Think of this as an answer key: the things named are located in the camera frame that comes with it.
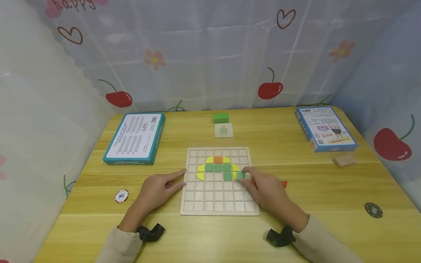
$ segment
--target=teal game box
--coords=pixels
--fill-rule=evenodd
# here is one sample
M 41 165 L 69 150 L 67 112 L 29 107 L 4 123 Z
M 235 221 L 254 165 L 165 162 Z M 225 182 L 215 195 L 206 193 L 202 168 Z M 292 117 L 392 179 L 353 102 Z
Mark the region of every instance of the teal game box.
M 108 165 L 152 165 L 164 128 L 163 113 L 123 116 L 102 160 Z
M 330 106 L 301 107 L 295 116 L 314 152 L 353 151 L 358 147 Z

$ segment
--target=sleeve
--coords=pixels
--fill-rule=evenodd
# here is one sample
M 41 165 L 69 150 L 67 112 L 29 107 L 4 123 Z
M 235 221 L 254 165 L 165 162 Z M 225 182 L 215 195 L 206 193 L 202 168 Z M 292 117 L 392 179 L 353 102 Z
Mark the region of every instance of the sleeve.
M 126 233 L 114 227 L 95 262 L 133 263 L 141 246 L 139 233 Z
M 306 228 L 301 233 L 293 231 L 293 243 L 301 254 L 314 263 L 354 263 L 362 262 L 352 251 L 336 240 L 314 217 L 310 216 Z

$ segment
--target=green block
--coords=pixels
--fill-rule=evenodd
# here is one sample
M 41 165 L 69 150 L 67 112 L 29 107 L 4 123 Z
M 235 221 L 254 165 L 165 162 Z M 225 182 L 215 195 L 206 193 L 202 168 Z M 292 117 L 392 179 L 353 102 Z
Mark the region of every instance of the green block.
M 206 172 L 213 172 L 213 164 L 211 164 L 211 163 L 205 164 L 205 171 Z
M 224 163 L 224 172 L 231 172 L 231 164 L 230 163 Z
M 244 179 L 244 178 L 245 178 L 245 173 L 243 173 L 241 171 L 238 171 L 237 172 L 237 180 Z
M 213 122 L 216 123 L 228 123 L 228 113 L 215 113 L 213 115 Z
M 232 180 L 232 172 L 224 172 L 224 180 Z
M 213 170 L 215 172 L 222 172 L 222 164 L 214 164 Z

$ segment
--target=wooden game board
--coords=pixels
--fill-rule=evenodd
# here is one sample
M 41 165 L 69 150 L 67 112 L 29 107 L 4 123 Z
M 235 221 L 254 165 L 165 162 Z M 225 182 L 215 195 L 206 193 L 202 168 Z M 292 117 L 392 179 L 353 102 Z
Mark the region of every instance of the wooden game board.
M 188 148 L 180 214 L 259 215 L 259 205 L 236 180 L 245 166 L 251 166 L 248 147 Z

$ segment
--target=hand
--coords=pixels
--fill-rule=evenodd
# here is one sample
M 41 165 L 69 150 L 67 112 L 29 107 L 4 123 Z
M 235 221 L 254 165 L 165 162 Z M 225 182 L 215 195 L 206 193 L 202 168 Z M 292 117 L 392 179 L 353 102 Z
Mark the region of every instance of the hand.
M 186 185 L 181 181 L 173 184 L 173 181 L 183 174 L 186 169 L 167 175 L 154 174 L 143 182 L 139 195 L 127 210 L 118 228 L 125 232 L 136 232 L 145 217 L 155 208 L 163 205 L 168 198 Z
M 261 174 L 253 167 L 244 167 L 243 172 L 251 174 L 251 180 L 240 179 L 251 196 L 265 210 L 289 225 L 295 232 L 304 230 L 309 216 L 289 198 L 282 182 L 273 175 Z

